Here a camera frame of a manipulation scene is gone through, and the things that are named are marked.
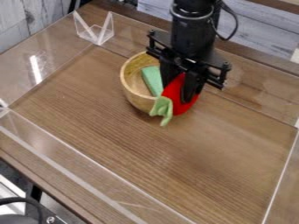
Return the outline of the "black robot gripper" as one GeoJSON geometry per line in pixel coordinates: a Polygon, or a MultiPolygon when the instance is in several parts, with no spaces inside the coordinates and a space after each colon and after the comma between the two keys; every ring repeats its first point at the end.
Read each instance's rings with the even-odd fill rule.
{"type": "Polygon", "coordinates": [[[181,102],[188,103],[201,92],[204,84],[223,89],[231,64],[217,55],[213,43],[220,38],[220,11],[232,13],[224,3],[172,3],[171,31],[151,30],[147,53],[160,61],[163,86],[184,73],[181,102]]]}

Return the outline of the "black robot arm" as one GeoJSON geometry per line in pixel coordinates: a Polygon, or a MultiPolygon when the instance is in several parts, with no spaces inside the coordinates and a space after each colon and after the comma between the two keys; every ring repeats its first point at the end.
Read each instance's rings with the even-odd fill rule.
{"type": "Polygon", "coordinates": [[[224,88],[231,63],[215,49],[215,39],[227,41],[217,33],[220,10],[235,16],[221,0],[173,0],[171,31],[151,30],[145,52],[160,62],[163,86],[184,73],[179,98],[192,101],[205,84],[224,88]]]}

